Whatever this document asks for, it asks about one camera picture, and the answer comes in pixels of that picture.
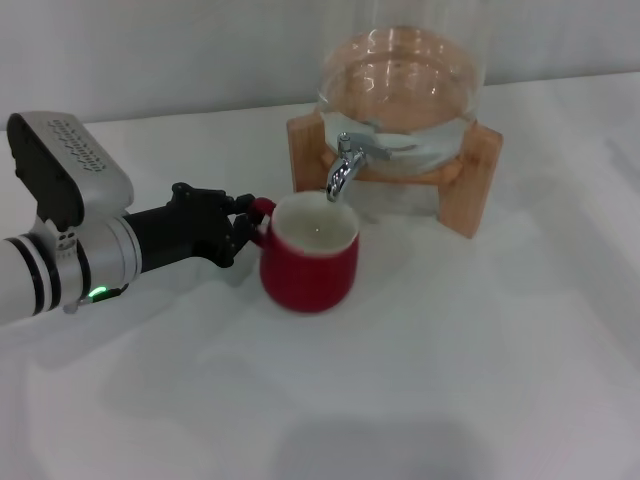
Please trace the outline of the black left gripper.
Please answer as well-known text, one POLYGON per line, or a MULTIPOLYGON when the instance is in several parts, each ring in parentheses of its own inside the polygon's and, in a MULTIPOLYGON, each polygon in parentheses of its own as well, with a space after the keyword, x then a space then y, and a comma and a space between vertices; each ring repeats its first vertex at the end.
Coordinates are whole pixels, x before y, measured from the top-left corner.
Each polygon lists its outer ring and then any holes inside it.
POLYGON ((186 183, 172 186, 164 206, 123 220, 134 232, 141 252, 141 271, 156 270, 188 258, 203 258, 220 268, 257 237, 260 215, 248 213, 256 197, 232 198, 223 190, 196 189, 186 183), (233 222, 229 216, 236 215, 233 222))

